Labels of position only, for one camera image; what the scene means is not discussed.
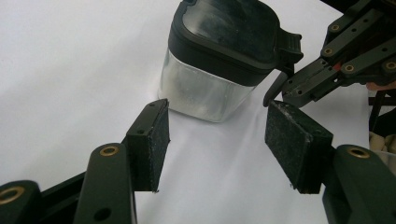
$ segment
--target person's skin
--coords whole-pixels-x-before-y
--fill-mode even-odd
[[[396,81],[389,83],[386,86],[378,86],[374,82],[368,82],[366,84],[367,89],[369,91],[386,91],[391,89],[396,89]]]

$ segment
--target white tabletop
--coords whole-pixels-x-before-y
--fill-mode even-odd
[[[123,138],[158,99],[178,3],[1,1],[0,185],[31,179],[47,189]],[[265,3],[283,29],[303,35],[297,70],[319,56],[341,15],[318,0]],[[140,223],[327,223],[321,195],[293,190],[264,143],[262,97],[277,74],[223,123],[170,112],[160,192],[136,193]],[[339,88],[303,111],[334,133],[333,146],[368,146],[364,86]]]

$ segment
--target white surface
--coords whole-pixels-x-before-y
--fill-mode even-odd
[[[0,184],[31,179],[47,189],[83,172],[96,147],[119,142],[157,100],[179,1],[0,3]],[[265,3],[303,35],[297,69],[318,57],[340,16],[318,0]],[[262,97],[276,76],[221,124],[170,113],[160,193],[136,193],[139,223],[327,223],[321,196],[293,190],[264,143]],[[363,86],[304,111],[334,133],[335,147],[368,146]]]

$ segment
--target brass screw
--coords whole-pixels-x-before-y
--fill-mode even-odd
[[[105,147],[102,150],[100,150],[100,154],[102,156],[113,156],[119,152],[119,149],[117,147]]]
[[[1,204],[6,204],[6,203],[11,203],[15,200],[17,200],[21,195],[24,193],[24,188],[23,187],[12,187],[9,189],[5,189],[0,192],[0,205]]]
[[[338,29],[340,29],[339,25],[333,25],[332,26],[332,30],[337,31]]]
[[[363,151],[360,148],[356,148],[356,147],[351,147],[347,150],[347,152],[357,158],[360,159],[369,159],[370,158],[370,154],[367,153],[366,151]]]
[[[396,63],[395,63],[395,62],[388,62],[385,66],[386,66],[389,70],[396,69]]]
[[[350,65],[346,66],[346,71],[347,72],[352,72],[353,70],[355,70],[355,67],[353,65],[350,64]]]
[[[325,54],[332,54],[332,49],[325,49],[325,50],[324,50],[324,53],[325,53]]]

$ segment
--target black lid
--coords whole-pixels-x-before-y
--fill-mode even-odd
[[[275,12],[257,0],[185,0],[169,35],[183,63],[244,86],[257,86],[280,64],[297,63],[299,35],[279,27]]]

